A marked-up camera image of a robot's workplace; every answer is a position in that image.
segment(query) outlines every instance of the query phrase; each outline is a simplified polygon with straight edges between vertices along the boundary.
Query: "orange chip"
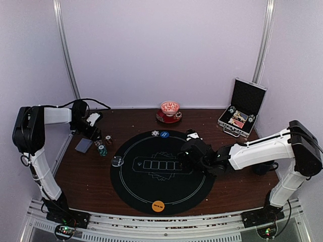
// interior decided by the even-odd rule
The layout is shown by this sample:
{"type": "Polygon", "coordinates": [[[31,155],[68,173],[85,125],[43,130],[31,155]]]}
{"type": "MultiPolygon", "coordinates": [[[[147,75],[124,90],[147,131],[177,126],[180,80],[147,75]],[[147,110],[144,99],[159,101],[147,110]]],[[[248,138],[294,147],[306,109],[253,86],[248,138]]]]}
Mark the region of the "orange chip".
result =
{"type": "Polygon", "coordinates": [[[151,207],[153,211],[159,213],[165,209],[165,204],[162,201],[154,201],[151,207]]]}

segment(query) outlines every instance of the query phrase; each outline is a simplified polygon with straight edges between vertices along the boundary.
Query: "wooden table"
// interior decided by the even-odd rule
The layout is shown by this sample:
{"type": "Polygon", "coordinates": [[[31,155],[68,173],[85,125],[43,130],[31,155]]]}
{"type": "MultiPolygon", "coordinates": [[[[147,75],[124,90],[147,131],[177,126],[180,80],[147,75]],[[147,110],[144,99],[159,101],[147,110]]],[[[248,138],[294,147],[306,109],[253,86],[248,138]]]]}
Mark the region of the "wooden table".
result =
{"type": "MultiPolygon", "coordinates": [[[[71,140],[56,173],[56,181],[74,209],[117,215],[148,216],[125,204],[116,194],[110,181],[111,158],[117,149],[131,137],[151,130],[196,130],[214,150],[233,144],[236,139],[217,128],[217,121],[224,112],[221,109],[183,109],[183,119],[172,125],[157,122],[157,109],[115,109],[102,111],[104,118],[97,124],[102,134],[111,134],[113,145],[108,155],[101,157],[94,145],[86,154],[75,147],[81,140],[76,135],[71,140]]],[[[257,139],[252,131],[249,140],[257,139]]],[[[264,176],[255,175],[251,168],[217,178],[207,198],[195,208],[178,214],[190,216],[219,214],[261,207],[265,196],[278,183],[275,172],[264,176]]]]}

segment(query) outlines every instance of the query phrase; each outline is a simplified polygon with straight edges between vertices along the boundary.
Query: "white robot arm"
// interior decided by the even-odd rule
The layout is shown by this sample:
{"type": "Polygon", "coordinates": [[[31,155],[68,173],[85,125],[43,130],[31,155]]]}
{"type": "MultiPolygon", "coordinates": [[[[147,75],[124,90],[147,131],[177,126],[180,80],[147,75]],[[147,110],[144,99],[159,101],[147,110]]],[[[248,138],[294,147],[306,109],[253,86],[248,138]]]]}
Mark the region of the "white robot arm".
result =
{"type": "Polygon", "coordinates": [[[290,196],[303,182],[322,170],[317,139],[299,121],[291,121],[289,127],[274,135],[246,143],[221,147],[214,152],[195,131],[188,132],[188,141],[179,157],[182,165],[214,176],[227,169],[240,170],[277,159],[290,158],[291,164],[280,182],[269,191],[265,206],[258,213],[243,213],[245,227],[266,223],[281,212],[290,196]]]}
{"type": "Polygon", "coordinates": [[[45,125],[53,124],[70,124],[71,130],[93,141],[100,140],[101,130],[95,123],[102,118],[102,113],[86,117],[86,107],[83,100],[74,101],[71,109],[52,106],[21,107],[13,132],[13,142],[23,154],[22,162],[29,166],[49,211],[47,219],[81,228],[87,227],[89,214],[69,209],[67,199],[50,171],[44,144],[45,125]]]}

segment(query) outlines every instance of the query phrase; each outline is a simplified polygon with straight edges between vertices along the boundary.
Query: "metal pole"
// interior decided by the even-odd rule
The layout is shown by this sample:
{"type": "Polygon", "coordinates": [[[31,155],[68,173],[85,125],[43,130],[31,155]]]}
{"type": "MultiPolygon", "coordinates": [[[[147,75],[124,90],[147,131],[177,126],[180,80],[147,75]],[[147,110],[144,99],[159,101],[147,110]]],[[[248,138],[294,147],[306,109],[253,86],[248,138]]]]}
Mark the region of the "metal pole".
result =
{"type": "Polygon", "coordinates": [[[261,45],[258,54],[256,68],[253,74],[252,82],[259,84],[261,81],[261,71],[265,54],[268,49],[268,41],[271,35],[275,10],[275,0],[267,0],[267,10],[263,25],[261,45]]]}
{"type": "Polygon", "coordinates": [[[62,10],[61,10],[61,1],[60,0],[53,0],[54,5],[54,12],[57,22],[57,27],[59,29],[60,37],[61,37],[61,44],[63,48],[63,54],[64,54],[64,60],[65,60],[65,66],[67,69],[67,73],[71,82],[72,90],[75,96],[75,99],[80,99],[80,92],[76,84],[72,63],[71,63],[71,57],[67,46],[66,41],[66,35],[64,30],[64,24],[63,24],[63,17],[62,17],[62,10]]]}

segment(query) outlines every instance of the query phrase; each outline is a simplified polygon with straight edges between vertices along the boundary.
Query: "black round mat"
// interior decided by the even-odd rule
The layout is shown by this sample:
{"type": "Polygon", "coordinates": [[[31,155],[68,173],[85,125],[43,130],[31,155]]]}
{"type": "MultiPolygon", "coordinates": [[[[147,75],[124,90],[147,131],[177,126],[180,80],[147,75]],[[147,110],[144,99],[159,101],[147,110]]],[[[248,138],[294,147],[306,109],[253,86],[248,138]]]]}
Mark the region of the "black round mat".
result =
{"type": "Polygon", "coordinates": [[[134,209],[154,215],[172,215],[203,201],[213,187],[214,178],[180,168],[177,154],[186,142],[184,133],[161,130],[159,133],[169,136],[154,137],[146,132],[119,148],[115,155],[123,157],[124,164],[111,166],[111,182],[119,197],[134,209]],[[154,212],[155,201],[162,201],[165,209],[154,212]]]}

